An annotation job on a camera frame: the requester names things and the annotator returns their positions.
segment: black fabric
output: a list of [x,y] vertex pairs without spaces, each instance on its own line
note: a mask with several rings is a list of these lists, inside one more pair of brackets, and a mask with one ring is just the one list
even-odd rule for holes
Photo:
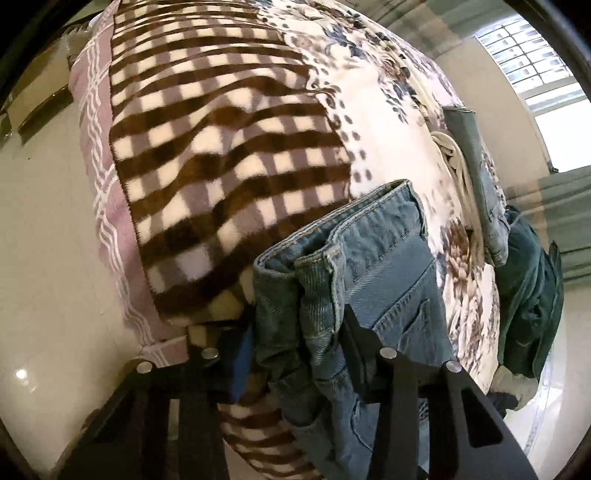
[[486,395],[486,398],[491,401],[492,406],[502,418],[507,415],[507,410],[515,410],[519,403],[517,397],[510,393],[490,392]]

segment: window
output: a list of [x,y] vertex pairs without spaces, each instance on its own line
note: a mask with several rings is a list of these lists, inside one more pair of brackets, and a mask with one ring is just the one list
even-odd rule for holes
[[550,157],[550,170],[591,164],[585,132],[591,124],[591,103],[548,42],[519,15],[491,25],[476,37],[533,115]]
[[534,115],[586,99],[562,59],[519,15],[491,25],[477,37]]

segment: metal bolt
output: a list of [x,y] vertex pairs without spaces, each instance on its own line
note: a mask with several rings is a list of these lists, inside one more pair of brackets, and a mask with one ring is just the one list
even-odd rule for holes
[[204,348],[201,351],[201,356],[204,360],[214,360],[219,356],[220,352],[217,351],[217,348]]
[[396,350],[394,350],[393,348],[390,348],[389,346],[385,346],[384,348],[382,348],[379,351],[379,354],[382,358],[392,360],[392,359],[396,358],[396,355],[398,355],[398,352]]
[[445,364],[446,368],[454,373],[454,374],[458,374],[462,371],[462,366],[456,362],[455,360],[451,360],[448,363]]
[[153,369],[152,362],[141,362],[135,367],[135,371],[139,374],[149,374]]

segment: jeans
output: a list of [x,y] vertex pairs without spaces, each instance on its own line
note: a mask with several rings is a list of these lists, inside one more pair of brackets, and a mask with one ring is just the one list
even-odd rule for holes
[[256,359],[270,370],[284,419],[328,480],[365,479],[379,405],[353,390],[337,337],[345,304],[411,360],[452,359],[418,197],[408,181],[382,186],[276,244],[254,267]]
[[480,224],[487,262],[500,267],[507,261],[509,225],[499,201],[495,181],[486,169],[476,113],[464,107],[443,107],[447,129],[464,154]]

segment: clothing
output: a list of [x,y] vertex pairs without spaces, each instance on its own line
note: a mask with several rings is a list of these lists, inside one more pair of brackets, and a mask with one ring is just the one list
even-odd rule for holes
[[516,410],[517,398],[510,393],[488,392],[486,398],[491,401],[492,406],[499,412],[502,418],[507,416],[507,410]]
[[[99,107],[108,103],[110,118],[88,112],[102,119],[89,132],[109,133],[92,158],[112,151],[108,175],[135,227],[128,262],[144,271],[144,301],[156,323],[180,330],[146,335],[142,351],[165,352],[161,363],[179,353],[177,362],[182,328],[239,318],[252,303],[251,265],[265,248],[408,178],[425,206],[452,345],[487,390],[498,342],[493,271],[470,261],[480,252],[466,248],[462,208],[430,136],[443,126],[441,105],[461,103],[445,75],[331,0],[219,3],[122,0],[100,70],[110,91]],[[82,65],[95,46],[74,66],[79,87],[94,72]],[[76,97],[95,105],[86,92]],[[125,280],[128,265],[117,266]]]
[[499,363],[514,374],[540,379],[564,303],[560,252],[546,253],[526,217],[507,207],[511,226],[507,263],[495,269],[501,300]]
[[441,150],[441,154],[446,161],[449,173],[456,186],[457,195],[462,204],[462,224],[467,231],[471,231],[470,251],[474,252],[472,261],[479,266],[483,266],[484,256],[484,237],[482,225],[476,206],[476,199],[472,188],[472,181],[468,175],[466,160],[462,150],[455,140],[444,132],[431,132],[433,141]]
[[509,225],[499,201],[476,124],[476,113],[463,107],[443,107],[447,129],[462,149],[482,233],[487,262],[500,267],[507,261]]
[[[187,342],[182,338],[185,331],[162,322],[154,308],[129,205],[109,146],[113,114],[110,78],[105,72],[112,61],[113,16],[118,8],[116,0],[100,15],[91,41],[72,66],[69,89],[80,110],[80,151],[94,198],[99,256],[113,275],[123,320],[136,334],[142,356],[165,367],[187,359]],[[160,341],[179,337],[174,343]]]
[[453,357],[410,183],[380,187],[267,250],[255,261],[254,285],[256,359],[271,371],[300,447],[329,480],[365,478],[379,405],[353,391],[337,338],[345,304],[415,362]]
[[517,406],[512,410],[520,410],[535,397],[538,391],[538,381],[521,374],[513,374],[507,367],[500,365],[492,378],[491,392],[507,393],[515,396]]

